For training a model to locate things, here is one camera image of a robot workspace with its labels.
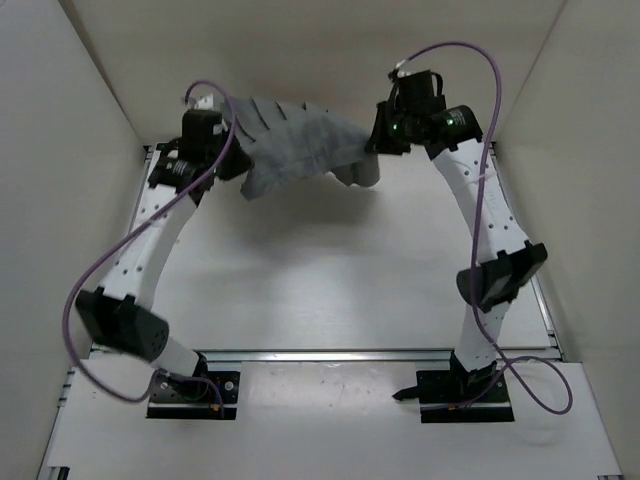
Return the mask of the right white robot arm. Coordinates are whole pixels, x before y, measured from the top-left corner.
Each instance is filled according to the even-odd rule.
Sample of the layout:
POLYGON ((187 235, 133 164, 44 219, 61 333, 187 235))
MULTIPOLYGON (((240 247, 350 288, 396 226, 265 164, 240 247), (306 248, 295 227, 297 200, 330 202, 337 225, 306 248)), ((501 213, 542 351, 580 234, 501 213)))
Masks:
POLYGON ((452 192, 472 238, 471 265, 456 276, 466 303, 462 333, 441 382, 452 401, 473 399, 496 372, 496 343, 519 290, 547 259, 517 223, 490 167, 475 115, 458 106, 426 115, 377 105, 366 151, 401 155, 422 146, 452 192))

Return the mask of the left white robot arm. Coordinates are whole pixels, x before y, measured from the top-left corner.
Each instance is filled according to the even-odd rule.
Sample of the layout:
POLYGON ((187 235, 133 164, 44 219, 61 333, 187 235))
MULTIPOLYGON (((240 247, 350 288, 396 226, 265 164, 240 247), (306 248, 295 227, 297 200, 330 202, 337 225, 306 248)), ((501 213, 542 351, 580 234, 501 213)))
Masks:
POLYGON ((170 335, 166 320, 152 312, 162 270, 178 236, 214 179, 209 178, 159 218, 152 216, 179 196, 216 159, 188 162, 177 144, 168 143, 152 162, 133 226, 149 226, 118 253, 113 267, 93 291, 81 290, 76 310, 92 340, 174 374, 174 385, 188 398, 208 389, 202 355, 170 335))

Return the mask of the grey pleated skirt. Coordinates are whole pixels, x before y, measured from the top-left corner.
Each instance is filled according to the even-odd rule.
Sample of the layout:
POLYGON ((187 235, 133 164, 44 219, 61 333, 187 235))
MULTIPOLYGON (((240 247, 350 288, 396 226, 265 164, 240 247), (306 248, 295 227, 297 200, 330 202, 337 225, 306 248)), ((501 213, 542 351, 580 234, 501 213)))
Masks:
POLYGON ((327 173, 346 186, 370 188, 380 180, 378 157, 365 151, 367 132, 317 105, 248 97, 221 110, 226 121, 236 114, 236 138, 253 162, 241 185, 247 200, 327 173))

